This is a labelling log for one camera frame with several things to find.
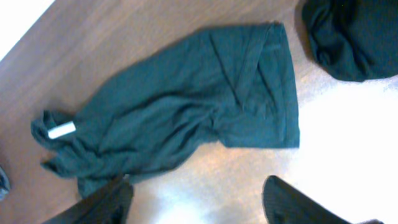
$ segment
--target floor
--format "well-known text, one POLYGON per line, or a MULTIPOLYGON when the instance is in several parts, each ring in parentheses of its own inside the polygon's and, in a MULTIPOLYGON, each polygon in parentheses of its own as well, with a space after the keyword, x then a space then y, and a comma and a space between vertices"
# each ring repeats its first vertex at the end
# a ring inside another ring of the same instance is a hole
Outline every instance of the floor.
POLYGON ((41 223, 78 200, 44 171, 30 135, 43 109, 75 112, 118 70, 203 26, 280 21, 294 61, 300 149, 206 144, 179 169, 136 185, 129 223, 267 223, 275 174, 346 220, 398 223, 398 77, 334 80, 312 61, 299 0, 55 1, 0 62, 0 165, 13 189, 1 223, 41 223))

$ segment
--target dark green fabric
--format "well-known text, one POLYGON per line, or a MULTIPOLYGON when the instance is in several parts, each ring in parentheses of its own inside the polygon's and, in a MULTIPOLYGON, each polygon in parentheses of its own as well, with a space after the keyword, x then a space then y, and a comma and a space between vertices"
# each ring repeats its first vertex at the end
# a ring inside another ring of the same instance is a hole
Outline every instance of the dark green fabric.
POLYGON ((397 0, 309 0, 303 8, 315 60, 339 80, 398 74, 397 0))
POLYGON ((260 24, 198 32, 117 74, 75 116, 45 111, 32 134, 58 153, 43 166, 78 177, 84 197, 119 174, 136 183, 172 170, 204 142, 298 147, 285 29, 260 24), (71 120, 74 133, 48 138, 48 129, 71 120))

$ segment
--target dark green shirt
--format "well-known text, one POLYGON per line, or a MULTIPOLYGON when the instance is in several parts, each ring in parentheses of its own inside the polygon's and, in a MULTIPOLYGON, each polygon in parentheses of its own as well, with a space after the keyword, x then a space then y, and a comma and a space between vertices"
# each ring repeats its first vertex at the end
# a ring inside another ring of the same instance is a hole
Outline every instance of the dark green shirt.
POLYGON ((295 78, 282 24, 205 29, 115 75, 77 114, 32 123, 58 156, 42 165, 77 177, 87 196, 119 174, 131 183, 172 170, 203 143, 299 146, 295 78), (73 121, 76 131, 49 139, 73 121))

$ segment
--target clothing tag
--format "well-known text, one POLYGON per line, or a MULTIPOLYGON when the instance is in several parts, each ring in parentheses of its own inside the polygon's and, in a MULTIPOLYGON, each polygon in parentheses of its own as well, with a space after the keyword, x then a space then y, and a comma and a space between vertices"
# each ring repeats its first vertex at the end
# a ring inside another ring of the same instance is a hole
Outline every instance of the clothing tag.
POLYGON ((75 124, 73 124, 73 121, 69 121, 65 124, 61 124, 60 126, 50 129, 49 138, 56 139, 74 131, 76 131, 75 124))

